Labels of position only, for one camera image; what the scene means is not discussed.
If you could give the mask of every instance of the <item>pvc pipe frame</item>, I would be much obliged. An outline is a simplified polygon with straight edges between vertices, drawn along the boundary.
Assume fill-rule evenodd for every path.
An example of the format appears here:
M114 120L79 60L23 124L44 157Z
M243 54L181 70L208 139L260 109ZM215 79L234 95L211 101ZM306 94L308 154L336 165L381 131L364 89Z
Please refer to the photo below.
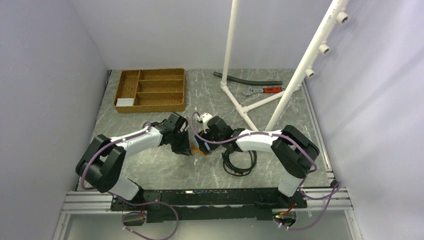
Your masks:
M312 77L311 75L313 75L314 73L314 71L312 70L312 65L314 64L317 56L320 53L326 54L328 52L328 50L323 52L323 49L328 48L328 46L326 45L327 38L329 37L335 24L337 23L337 17L339 16L339 14L342 14L343 18L347 17L347 14L344 13L344 10L346 9L346 5L348 4L348 2L349 0L333 0L331 2L327 12L325 13L324 18L322 19L318 29L315 32L315 35L310 41L310 44L307 47L306 52L304 53L302 59L300 60L300 63L297 66L296 70L294 71L294 74L291 77L291 80L288 83L288 86L285 91L276 93L270 97L262 99L251 105L242 106L236 100L234 95L231 93L231 91L227 87L228 68L230 65L230 56L231 56L231 49L233 46L234 30L236 27L236 18L237 18L237 13L239 10L239 0L232 0L231 15L229 17L228 36L227 36L226 48L225 48L224 66L223 66L222 79L220 82L220 86L221 86L221 89L228 95L229 99L234 104L237 112L246 121L248 126L253 131L258 131L258 128L249 118L248 111L281 98L277 107L275 108L274 113L272 114L271 119L268 122L268 125L265 128L265 131L272 130L274 125L277 123L278 118L283 113L283 110L286 107L287 103L289 102L292 94L295 91L300 89L304 78Z

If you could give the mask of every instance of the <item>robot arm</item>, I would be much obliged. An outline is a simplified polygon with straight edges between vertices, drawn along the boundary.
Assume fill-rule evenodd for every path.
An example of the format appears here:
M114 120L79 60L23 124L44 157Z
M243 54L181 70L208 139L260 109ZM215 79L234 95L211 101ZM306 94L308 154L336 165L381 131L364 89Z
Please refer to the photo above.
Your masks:
M274 153L288 173L283 176L278 185L278 190L287 197L292 197L296 192L303 179L307 177L312 163L299 149L292 149L291 142L275 135L284 135L292 139L304 149L313 161L315 161L320 153L315 144L291 125L287 125L283 130L255 132L244 128L233 130L222 118L218 116L212 117L208 113L202 114L197 118L197 121L203 123L203 130L198 135L209 141L225 142L225 140L244 135L244 137L222 144L230 154L243 151ZM194 145L203 154L208 154L210 151L219 147L219 144L207 143L196 135L194 136Z
M182 130L184 124L187 127L187 120L173 112L168 119L164 119L162 122L153 122L150 130L145 127L127 135L111 138L102 134L98 135L88 146L75 171L82 177L88 162L97 151L115 140L122 139L122 142L111 145L100 154L105 160L102 160L100 156L94 160L88 168L85 181L100 193L110 192L132 203L142 203L144 201L143 188L121 176L124 160L143 150L165 144L170 144L172 152L175 154L191 155L188 131L185 128ZM131 138L131 136L144 131L147 132Z

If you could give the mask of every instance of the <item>coiled black cable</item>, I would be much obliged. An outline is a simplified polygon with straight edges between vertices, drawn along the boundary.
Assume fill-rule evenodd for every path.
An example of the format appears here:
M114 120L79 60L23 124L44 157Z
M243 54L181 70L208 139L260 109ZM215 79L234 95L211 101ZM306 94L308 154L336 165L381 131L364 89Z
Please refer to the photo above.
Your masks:
M256 161L258 160L258 155L256 153L256 151L248 151L250 154L250 160L251 160L251 165L248 168L239 168L234 166L231 161L230 161L230 154L232 154L233 152L230 152L228 150L226 150L225 152L222 153L222 167L224 168L224 171L232 176L235 177L244 177L249 175L252 172L252 169L255 167L256 165Z

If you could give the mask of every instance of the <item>red wrench handle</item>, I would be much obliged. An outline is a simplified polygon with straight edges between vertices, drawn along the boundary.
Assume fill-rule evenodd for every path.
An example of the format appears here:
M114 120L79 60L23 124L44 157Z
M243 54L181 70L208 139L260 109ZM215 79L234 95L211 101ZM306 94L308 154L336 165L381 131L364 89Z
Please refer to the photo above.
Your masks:
M273 86L273 87L264 87L263 92L266 94L275 94L282 92L283 89L280 86Z

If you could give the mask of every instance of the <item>marble table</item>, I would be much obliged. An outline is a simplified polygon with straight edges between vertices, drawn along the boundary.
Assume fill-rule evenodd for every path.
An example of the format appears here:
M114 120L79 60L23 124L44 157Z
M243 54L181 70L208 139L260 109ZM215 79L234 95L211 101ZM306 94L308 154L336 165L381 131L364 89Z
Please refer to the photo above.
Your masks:
M179 114L189 117L195 110L201 114L207 112L214 116L220 116L233 128L248 129L246 122L221 90L220 78L213 76L214 71L222 73L221 69L186 70L186 109ZM93 136L99 134L107 137L125 135L141 129L146 120L160 122L170 115L169 112L118 113L113 106L113 101L121 72L121 70L111 72ZM283 87L286 87L293 73L292 69L230 69L228 75L254 81L281 80ZM248 86L234 82L228 82L228 87L244 106L269 96L268 93L243 96L241 92L245 91ZM277 103L278 100L274 100L248 113L259 130L265 129ZM321 146L303 88L293 94L274 130L282 129L285 125L295 126L317 146ZM202 125L197 124L196 126L200 130ZM221 157L223 151L224 149L220 147L208 156L198 154L183 156L172 153L170 145L163 145L128 158L123 164L121 174L147 190L277 187L282 176L287 174L274 154L258 152L256 167L249 175L231 176L223 170ZM233 153L231 161L234 165L242 168L250 165L250 157L246 152ZM323 154L320 154L316 163L318 171L307 177L304 186L328 187L329 180Z

